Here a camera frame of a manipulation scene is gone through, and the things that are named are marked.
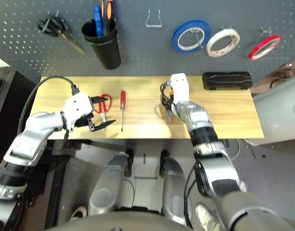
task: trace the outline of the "table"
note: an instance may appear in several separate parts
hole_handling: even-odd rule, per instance
[[[69,139],[189,138],[185,124],[178,117],[172,115],[171,123],[167,122],[166,111],[160,103],[160,85],[170,76],[68,78],[89,96],[111,95],[112,108],[106,116],[107,120],[116,119],[106,131],[90,132],[88,127],[75,128],[69,134]],[[190,99],[207,110],[220,139],[264,137],[249,90],[205,90],[201,76],[188,76],[187,79]],[[123,132],[121,90],[127,92]],[[61,111],[69,97],[71,89],[68,82],[50,79],[40,86],[31,115],[36,112]],[[94,112],[94,116],[92,121],[100,124],[99,114]],[[63,139],[64,133],[55,132],[49,139]]]

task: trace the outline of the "pen holder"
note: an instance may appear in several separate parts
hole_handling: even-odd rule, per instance
[[[105,69],[112,70],[120,66],[121,57],[117,41],[118,33],[114,21],[110,25],[110,33],[101,37],[97,36],[94,20],[85,23],[81,31]]]

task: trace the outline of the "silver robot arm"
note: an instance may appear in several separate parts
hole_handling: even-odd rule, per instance
[[[239,176],[223,143],[218,140],[208,113],[189,99],[189,85],[185,74],[172,75],[167,85],[174,90],[171,110],[185,122],[191,138],[199,193],[214,201],[218,217],[225,229],[294,230],[252,194],[240,191]]]
[[[89,126],[90,131],[96,131],[114,122],[111,120],[94,126],[91,121],[93,104],[107,99],[89,97],[77,90],[78,93],[66,100],[62,112],[41,112],[29,117],[25,130],[14,139],[6,152],[0,164],[0,227],[12,228],[11,216],[18,212],[18,200],[21,200],[33,168],[53,132],[62,129],[66,129],[67,133],[73,132],[74,127],[82,126]]]

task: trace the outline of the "blue tape roll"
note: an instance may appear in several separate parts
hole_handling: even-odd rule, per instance
[[[181,37],[192,29],[200,30],[204,34],[203,39],[201,39],[202,40],[201,43],[200,44],[196,43],[192,46],[183,46],[179,44],[179,40],[181,39]],[[202,20],[192,20],[182,24],[175,31],[175,33],[172,36],[172,46],[176,52],[183,53],[183,54],[190,54],[200,50],[203,46],[205,46],[207,42],[209,41],[210,37],[211,37],[211,27],[207,22]]]

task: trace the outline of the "gray pegboard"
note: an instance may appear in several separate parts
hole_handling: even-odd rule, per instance
[[[114,0],[122,64],[105,70],[81,33],[93,17],[99,0],[0,0],[0,58],[30,80],[41,75],[153,76],[184,72],[248,71],[254,83],[295,57],[295,0]],[[147,28],[161,10],[162,28]],[[62,38],[52,38],[36,29],[36,21],[58,10],[71,35],[87,54],[82,56]],[[241,36],[238,47],[225,56],[211,58],[205,48],[190,55],[176,53],[171,38],[182,23],[202,19],[212,28],[232,27]],[[265,36],[260,28],[271,27],[283,41],[274,51],[250,61],[249,51]]]

